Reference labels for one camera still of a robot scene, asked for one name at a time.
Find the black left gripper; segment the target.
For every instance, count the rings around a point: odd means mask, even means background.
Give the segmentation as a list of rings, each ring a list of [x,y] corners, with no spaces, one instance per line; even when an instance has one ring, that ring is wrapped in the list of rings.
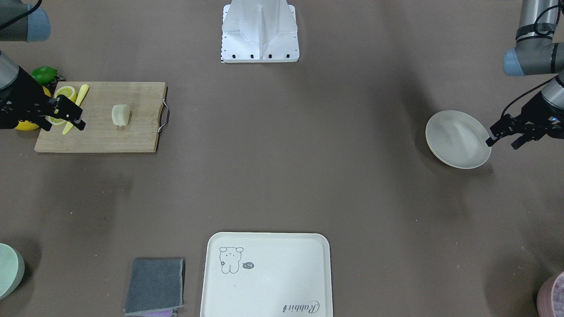
[[[527,142],[538,141],[548,135],[550,138],[563,139],[563,110],[552,106],[541,92],[535,94],[524,106],[518,116],[502,116],[490,127],[490,136],[486,139],[488,147],[501,138],[519,134],[511,147],[518,150]]]

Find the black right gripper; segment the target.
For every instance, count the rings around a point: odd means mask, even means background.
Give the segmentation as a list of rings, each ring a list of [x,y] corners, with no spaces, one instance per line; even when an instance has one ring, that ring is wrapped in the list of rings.
[[[47,116],[71,122],[82,131],[86,122],[82,120],[82,108],[66,96],[59,95],[54,100],[47,96],[44,87],[34,78],[14,78],[8,82],[1,79],[1,128],[14,129],[20,122],[30,121],[42,130],[50,132],[51,125]]]

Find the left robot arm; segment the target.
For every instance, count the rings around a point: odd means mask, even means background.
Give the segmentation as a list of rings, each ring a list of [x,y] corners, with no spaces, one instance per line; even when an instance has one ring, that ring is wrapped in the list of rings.
[[[532,89],[534,96],[524,104],[520,114],[502,111],[490,128],[488,147],[509,135],[518,135],[511,144],[514,150],[544,136],[563,138],[564,48],[553,41],[563,22],[561,0],[524,0],[516,30],[514,48],[504,56],[503,69],[508,76],[553,74],[553,78]]]

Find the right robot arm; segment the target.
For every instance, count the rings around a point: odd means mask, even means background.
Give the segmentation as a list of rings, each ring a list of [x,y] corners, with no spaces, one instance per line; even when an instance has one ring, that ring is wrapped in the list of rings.
[[[42,1],[34,5],[21,0],[1,2],[2,41],[45,41],[50,37],[48,14],[41,8]],[[0,57],[0,126],[14,129],[28,121],[49,131],[52,124],[47,116],[67,121],[78,130],[84,130],[83,110],[66,96],[48,97],[44,88],[28,72],[14,62],[5,52]]]

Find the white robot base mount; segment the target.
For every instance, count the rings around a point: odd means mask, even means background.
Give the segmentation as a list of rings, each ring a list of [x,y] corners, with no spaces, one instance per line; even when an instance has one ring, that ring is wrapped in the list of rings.
[[[300,59],[296,8],[286,0],[233,0],[222,14],[221,62],[292,63]]]

